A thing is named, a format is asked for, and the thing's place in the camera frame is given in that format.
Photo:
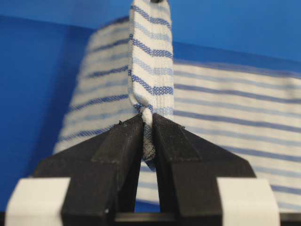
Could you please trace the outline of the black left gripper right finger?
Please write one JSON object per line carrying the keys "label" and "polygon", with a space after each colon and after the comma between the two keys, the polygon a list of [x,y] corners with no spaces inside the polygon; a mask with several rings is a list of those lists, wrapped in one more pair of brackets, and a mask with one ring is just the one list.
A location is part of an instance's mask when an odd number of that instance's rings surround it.
{"label": "black left gripper right finger", "polygon": [[222,225],[217,178],[255,178],[249,162],[157,113],[153,135],[160,210],[178,226]]}

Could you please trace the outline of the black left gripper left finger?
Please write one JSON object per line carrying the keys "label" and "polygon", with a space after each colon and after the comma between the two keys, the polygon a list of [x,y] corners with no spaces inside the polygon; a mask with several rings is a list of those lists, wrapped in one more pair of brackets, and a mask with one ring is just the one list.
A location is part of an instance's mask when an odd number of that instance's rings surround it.
{"label": "black left gripper left finger", "polygon": [[109,131],[43,159],[34,178],[69,178],[61,210],[65,226],[110,226],[134,212],[143,146],[136,115]]}

